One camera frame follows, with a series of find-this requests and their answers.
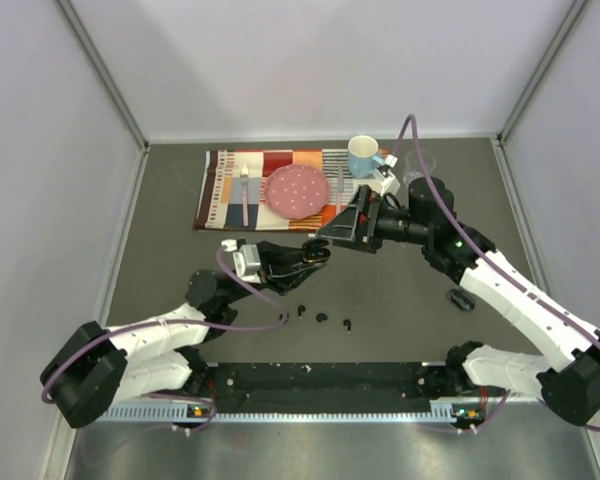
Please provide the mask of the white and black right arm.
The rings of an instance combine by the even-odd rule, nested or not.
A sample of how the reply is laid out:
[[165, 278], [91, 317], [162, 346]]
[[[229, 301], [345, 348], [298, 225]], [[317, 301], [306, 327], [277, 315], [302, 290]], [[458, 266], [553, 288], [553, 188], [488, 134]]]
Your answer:
[[384, 242], [420, 246], [426, 262], [481, 299], [522, 333], [535, 355], [467, 342], [449, 351], [446, 380], [467, 396], [493, 386], [535, 397], [562, 420], [588, 427], [600, 410], [600, 329], [570, 314], [510, 264], [478, 230], [460, 223], [454, 196], [438, 178], [408, 187], [408, 204], [360, 187], [316, 233], [335, 246], [374, 253]]

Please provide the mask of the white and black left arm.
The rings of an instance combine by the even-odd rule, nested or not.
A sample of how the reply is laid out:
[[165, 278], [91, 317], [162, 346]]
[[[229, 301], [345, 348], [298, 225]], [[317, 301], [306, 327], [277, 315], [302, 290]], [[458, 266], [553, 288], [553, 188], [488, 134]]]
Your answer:
[[194, 272], [175, 309], [121, 326], [81, 325], [43, 369], [42, 402], [79, 429], [121, 402], [164, 391], [200, 394], [207, 374], [199, 346], [225, 332], [285, 325], [282, 296], [325, 267], [330, 251], [319, 239], [299, 247], [239, 239], [223, 241], [215, 257], [217, 269]]

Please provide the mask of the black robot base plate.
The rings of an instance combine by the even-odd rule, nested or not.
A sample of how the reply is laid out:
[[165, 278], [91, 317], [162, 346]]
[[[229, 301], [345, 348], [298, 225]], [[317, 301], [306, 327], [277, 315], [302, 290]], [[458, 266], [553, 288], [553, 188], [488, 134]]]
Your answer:
[[480, 394], [457, 370], [419, 362], [222, 363], [206, 386], [220, 412], [239, 414], [425, 412], [432, 400]]

